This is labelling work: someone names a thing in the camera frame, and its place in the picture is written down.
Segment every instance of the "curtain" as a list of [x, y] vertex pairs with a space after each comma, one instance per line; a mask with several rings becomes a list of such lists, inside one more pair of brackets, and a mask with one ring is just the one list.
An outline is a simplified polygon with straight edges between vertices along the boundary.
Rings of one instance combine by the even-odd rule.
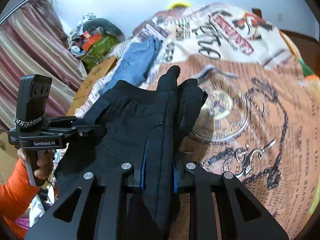
[[14, 127], [20, 78], [52, 78], [46, 112], [63, 116], [86, 78], [86, 70], [67, 50], [66, 35], [47, 0], [29, 0], [0, 26], [0, 130]]

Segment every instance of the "black glove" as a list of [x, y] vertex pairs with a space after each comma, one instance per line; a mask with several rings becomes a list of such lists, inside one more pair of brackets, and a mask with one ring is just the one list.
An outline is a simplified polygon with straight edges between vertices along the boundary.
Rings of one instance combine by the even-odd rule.
[[163, 239], [169, 229], [173, 154], [191, 131], [206, 99], [197, 80], [177, 86], [179, 73], [180, 68], [172, 66], [160, 77], [156, 91], [118, 81], [83, 118], [90, 124], [105, 125], [105, 136], [71, 142], [55, 172], [63, 193], [88, 171], [103, 186], [113, 168], [127, 162], [134, 165], [141, 193], [134, 194], [128, 205], [130, 240]]

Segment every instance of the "cardboard box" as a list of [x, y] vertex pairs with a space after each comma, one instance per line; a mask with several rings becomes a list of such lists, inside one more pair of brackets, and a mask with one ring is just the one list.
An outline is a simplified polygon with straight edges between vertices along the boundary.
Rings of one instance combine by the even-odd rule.
[[79, 87], [78, 92], [74, 96], [73, 101], [66, 115], [74, 115], [76, 109], [86, 102], [88, 95], [93, 87], [93, 84], [99, 78], [104, 77], [116, 65], [116, 62], [116, 57], [110, 57], [109, 59], [101, 62], [100, 64], [92, 68], [87, 78]]
[[0, 149], [0, 185], [5, 184], [17, 163], [17, 160]]
[[18, 150], [13, 145], [9, 144], [8, 134], [5, 132], [0, 134], [0, 148], [2, 148], [11, 157], [18, 160], [18, 155], [17, 155]]

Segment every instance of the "human hand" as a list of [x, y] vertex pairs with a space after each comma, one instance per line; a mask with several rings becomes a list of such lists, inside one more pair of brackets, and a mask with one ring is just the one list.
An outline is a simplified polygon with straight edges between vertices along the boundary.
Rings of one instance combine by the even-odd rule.
[[[23, 165], [26, 166], [25, 160], [27, 158], [27, 153], [22, 148], [18, 150], [18, 156], [22, 160]], [[36, 177], [40, 179], [47, 179], [49, 177], [53, 169], [53, 156], [53, 151], [46, 150], [45, 154], [38, 159], [37, 165], [39, 166], [39, 169], [35, 171]]]

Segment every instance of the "silver screw head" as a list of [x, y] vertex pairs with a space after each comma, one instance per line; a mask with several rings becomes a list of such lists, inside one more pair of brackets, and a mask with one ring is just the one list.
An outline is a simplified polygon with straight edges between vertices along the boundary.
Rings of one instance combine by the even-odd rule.
[[131, 168], [131, 164], [130, 163], [124, 163], [121, 165], [121, 168], [124, 170], [130, 169]]
[[223, 176], [226, 178], [226, 179], [232, 179], [233, 178], [233, 174], [229, 171], [225, 172], [223, 174]]
[[196, 165], [195, 165], [194, 163], [187, 163], [187, 164], [186, 164], [186, 167], [187, 167], [187, 169], [189, 169], [189, 170], [193, 170], [193, 169], [196, 167]]
[[86, 172], [84, 175], [83, 175], [84, 179], [92, 179], [93, 177], [93, 173], [92, 172]]

